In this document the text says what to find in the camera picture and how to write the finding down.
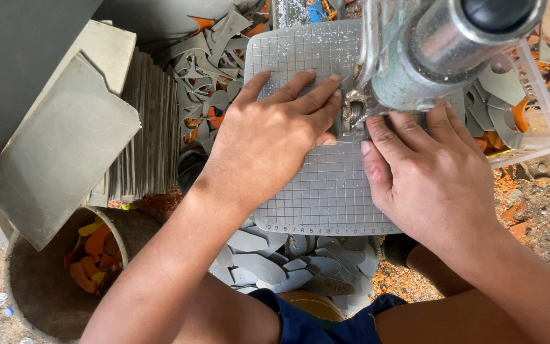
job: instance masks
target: fingernail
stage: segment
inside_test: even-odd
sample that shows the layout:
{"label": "fingernail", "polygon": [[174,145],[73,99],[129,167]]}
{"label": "fingernail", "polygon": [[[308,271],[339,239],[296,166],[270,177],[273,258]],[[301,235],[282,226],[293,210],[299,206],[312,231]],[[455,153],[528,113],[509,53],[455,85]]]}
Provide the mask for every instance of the fingernail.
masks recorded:
{"label": "fingernail", "polygon": [[365,156],[370,152],[370,143],[368,141],[362,141],[360,144],[360,149],[362,149],[362,156]]}

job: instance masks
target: right hand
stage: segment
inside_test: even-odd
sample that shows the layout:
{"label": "right hand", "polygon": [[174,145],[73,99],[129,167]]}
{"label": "right hand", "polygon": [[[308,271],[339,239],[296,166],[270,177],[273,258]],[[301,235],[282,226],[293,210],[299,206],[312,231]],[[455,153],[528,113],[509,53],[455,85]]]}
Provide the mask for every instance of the right hand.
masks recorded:
{"label": "right hand", "polygon": [[408,112],[369,117],[362,142],[375,205],[432,252],[501,230],[490,164],[450,104],[426,114],[426,133]]}

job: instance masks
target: finger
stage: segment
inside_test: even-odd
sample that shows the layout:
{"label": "finger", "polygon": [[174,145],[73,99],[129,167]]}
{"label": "finger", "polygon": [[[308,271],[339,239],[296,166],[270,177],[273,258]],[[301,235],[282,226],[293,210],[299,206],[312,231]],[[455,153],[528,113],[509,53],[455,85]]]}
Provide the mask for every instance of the finger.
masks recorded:
{"label": "finger", "polygon": [[332,125],[334,118],[341,108],[341,97],[341,90],[335,90],[319,110],[309,115],[300,115],[311,122],[317,137]]}
{"label": "finger", "polygon": [[290,108],[302,114],[310,114],[319,110],[328,101],[328,98],[332,96],[337,87],[339,87],[340,82],[341,77],[337,74],[332,74],[314,90],[299,99],[293,100],[290,103]]}
{"label": "finger", "polygon": [[458,134],[458,137],[462,140],[462,142],[470,147],[475,153],[485,156],[483,152],[478,148],[477,141],[475,141],[474,137],[470,135],[470,132],[468,129],[466,129],[466,126],[460,121],[460,117],[458,116],[457,112],[455,112],[454,107],[451,106],[450,102],[445,102],[445,112],[447,113],[447,118],[449,119],[449,122],[451,123],[451,126],[454,128],[455,133]]}
{"label": "finger", "polygon": [[387,127],[383,116],[368,117],[366,128],[369,129],[375,147],[390,165],[414,153]]}
{"label": "finger", "polygon": [[443,145],[451,146],[460,144],[460,138],[455,134],[451,122],[447,118],[445,102],[437,99],[436,106],[426,113],[428,133],[436,141]]}
{"label": "finger", "polygon": [[263,103],[266,104],[280,104],[291,102],[298,98],[298,95],[301,94],[311,82],[315,80],[315,70],[308,69],[304,72],[298,72],[294,74],[292,79],[280,88],[277,92],[271,95],[269,98],[263,100]]}
{"label": "finger", "polygon": [[392,196],[392,170],[371,141],[362,141],[361,149],[370,194],[375,205],[383,210],[387,208]]}
{"label": "finger", "polygon": [[336,146],[337,137],[331,132],[325,132],[317,137],[316,146]]}
{"label": "finger", "polygon": [[269,78],[271,78],[271,73],[267,71],[254,75],[254,77],[248,81],[248,83],[239,92],[239,95],[235,98],[234,103],[249,104],[255,102],[260,95],[260,91],[269,81]]}
{"label": "finger", "polygon": [[396,133],[409,148],[413,151],[433,151],[439,143],[421,128],[408,111],[390,112],[390,120]]}

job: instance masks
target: forearm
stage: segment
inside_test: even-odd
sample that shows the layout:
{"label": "forearm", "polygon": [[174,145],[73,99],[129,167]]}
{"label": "forearm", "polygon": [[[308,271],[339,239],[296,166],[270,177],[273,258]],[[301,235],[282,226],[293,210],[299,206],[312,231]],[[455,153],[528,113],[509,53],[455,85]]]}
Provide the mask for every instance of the forearm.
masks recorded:
{"label": "forearm", "polygon": [[247,218],[213,188],[193,188],[104,296],[83,343],[172,343],[226,240]]}
{"label": "forearm", "polygon": [[537,342],[550,343],[550,265],[500,225],[475,233],[437,254]]}

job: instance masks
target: left hand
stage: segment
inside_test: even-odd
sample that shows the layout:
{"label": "left hand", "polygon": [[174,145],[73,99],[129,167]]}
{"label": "left hand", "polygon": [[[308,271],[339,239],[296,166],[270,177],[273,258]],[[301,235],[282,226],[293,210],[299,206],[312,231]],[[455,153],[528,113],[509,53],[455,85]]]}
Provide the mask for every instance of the left hand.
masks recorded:
{"label": "left hand", "polygon": [[315,80],[314,70],[300,72],[256,101],[269,78],[268,72],[256,74],[231,104],[189,193],[205,189],[223,204],[249,213],[301,170],[311,148],[336,145],[336,137],[326,130],[341,105],[340,76],[331,75],[298,98]]}

